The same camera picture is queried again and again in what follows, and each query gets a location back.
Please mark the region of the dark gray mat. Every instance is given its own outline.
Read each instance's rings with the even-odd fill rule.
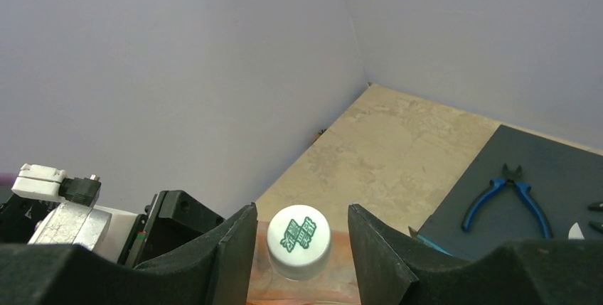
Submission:
[[[467,208],[490,179],[502,177],[504,163],[523,167],[523,180],[532,186],[532,198],[547,215],[555,240],[566,240],[576,222],[587,240],[603,240],[588,226],[589,220],[603,223],[603,213],[587,210],[603,200],[603,156],[506,126],[496,130],[419,234],[470,260],[507,240],[542,237],[538,221],[510,187],[479,209],[470,232],[461,230]]]

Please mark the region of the screw hole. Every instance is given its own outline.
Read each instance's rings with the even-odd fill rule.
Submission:
[[[180,202],[180,209],[182,209],[183,212],[186,213],[190,207],[191,207],[191,205],[188,204],[187,200],[183,200]]]

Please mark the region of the white cap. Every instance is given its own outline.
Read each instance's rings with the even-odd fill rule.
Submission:
[[[279,211],[266,238],[272,266],[289,279],[311,279],[329,262],[331,228],[313,207],[291,205]]]

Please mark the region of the wall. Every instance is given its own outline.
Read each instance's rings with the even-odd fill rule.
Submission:
[[[0,171],[229,215],[365,87],[344,0],[0,0]]]
[[[346,0],[369,80],[603,148],[603,0]]]

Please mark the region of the beige tabletop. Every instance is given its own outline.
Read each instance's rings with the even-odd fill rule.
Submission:
[[[372,85],[260,197],[258,220],[307,204],[347,231],[348,205],[359,203],[408,233],[433,214],[500,124]]]

